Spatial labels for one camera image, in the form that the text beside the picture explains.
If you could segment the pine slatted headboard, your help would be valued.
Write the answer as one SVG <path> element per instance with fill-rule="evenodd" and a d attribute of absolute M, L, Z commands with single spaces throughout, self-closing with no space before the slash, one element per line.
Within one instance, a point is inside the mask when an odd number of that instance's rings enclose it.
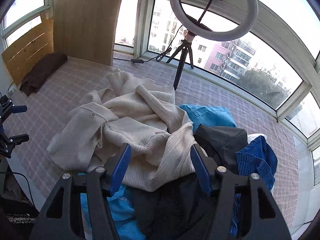
<path fill-rule="evenodd" d="M 5 66 L 16 85 L 21 83 L 40 59 L 54 52 L 53 23 L 52 18 L 43 19 L 41 24 L 25 33 L 2 53 Z"/>

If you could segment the white power strip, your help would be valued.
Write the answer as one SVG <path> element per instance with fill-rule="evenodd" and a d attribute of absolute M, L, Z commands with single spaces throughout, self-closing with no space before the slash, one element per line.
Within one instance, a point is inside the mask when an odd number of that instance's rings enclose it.
<path fill-rule="evenodd" d="M 17 86 L 16 86 L 16 85 L 11 85 L 11 86 L 8 88 L 8 94 L 9 94 L 9 95 L 14 94 L 15 91 L 16 91 L 16 89 L 17 89 Z"/>

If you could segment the cream knit cardigan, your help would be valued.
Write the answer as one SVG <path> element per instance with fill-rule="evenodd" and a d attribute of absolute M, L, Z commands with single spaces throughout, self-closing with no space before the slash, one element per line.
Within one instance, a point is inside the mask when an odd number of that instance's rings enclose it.
<path fill-rule="evenodd" d="M 89 172 L 129 144 L 125 185 L 152 192 L 193 173 L 193 122 L 176 106 L 174 88 L 119 69 L 106 81 L 106 88 L 85 95 L 52 138 L 47 150 L 53 162 L 63 170 Z"/>

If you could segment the dark blue striped garment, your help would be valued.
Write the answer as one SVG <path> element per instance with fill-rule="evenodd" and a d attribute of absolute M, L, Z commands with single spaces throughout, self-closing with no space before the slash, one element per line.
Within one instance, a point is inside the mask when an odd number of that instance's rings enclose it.
<path fill-rule="evenodd" d="M 233 174 L 249 176 L 256 173 L 269 190 L 273 189 L 278 160 L 276 154 L 261 133 L 247 137 L 238 135 L 226 145 L 229 170 Z"/>

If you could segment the black garment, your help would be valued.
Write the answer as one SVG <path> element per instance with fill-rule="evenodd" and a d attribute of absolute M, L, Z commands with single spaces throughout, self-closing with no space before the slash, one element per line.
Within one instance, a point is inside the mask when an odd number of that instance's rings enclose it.
<path fill-rule="evenodd" d="M 201 124 L 194 138 L 217 165 L 238 173 L 235 154 L 248 144 L 244 129 Z M 129 192 L 138 228 L 146 239 L 204 239 L 216 210 L 217 192 L 208 197 L 195 173 L 153 192 L 135 188 Z"/>

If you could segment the light blue shirt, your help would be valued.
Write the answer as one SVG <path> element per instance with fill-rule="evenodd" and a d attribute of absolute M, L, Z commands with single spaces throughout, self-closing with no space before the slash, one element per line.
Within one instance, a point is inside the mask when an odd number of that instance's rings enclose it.
<path fill-rule="evenodd" d="M 236 122 L 226 107 L 181 105 L 180 108 L 186 111 L 193 122 L 194 131 L 200 124 L 209 127 L 236 127 Z M 116 230 L 120 239 L 146 239 L 138 228 L 133 202 L 129 200 L 129 190 L 126 185 L 121 185 L 112 197 L 107 198 Z"/>

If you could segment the light oak wardrobe panel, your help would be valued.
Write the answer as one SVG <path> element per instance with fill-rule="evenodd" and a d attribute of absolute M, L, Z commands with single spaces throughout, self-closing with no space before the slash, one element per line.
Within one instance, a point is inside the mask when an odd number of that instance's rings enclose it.
<path fill-rule="evenodd" d="M 56 0 L 56 53 L 112 65 L 121 0 Z"/>

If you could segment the brown folded garment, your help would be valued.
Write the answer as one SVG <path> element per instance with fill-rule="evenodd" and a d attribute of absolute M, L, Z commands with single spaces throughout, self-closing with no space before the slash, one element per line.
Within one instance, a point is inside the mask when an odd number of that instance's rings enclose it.
<path fill-rule="evenodd" d="M 37 93 L 47 79 L 68 61 L 68 56 L 62 53 L 46 54 L 32 70 L 27 73 L 20 85 L 20 91 L 26 96 Z"/>

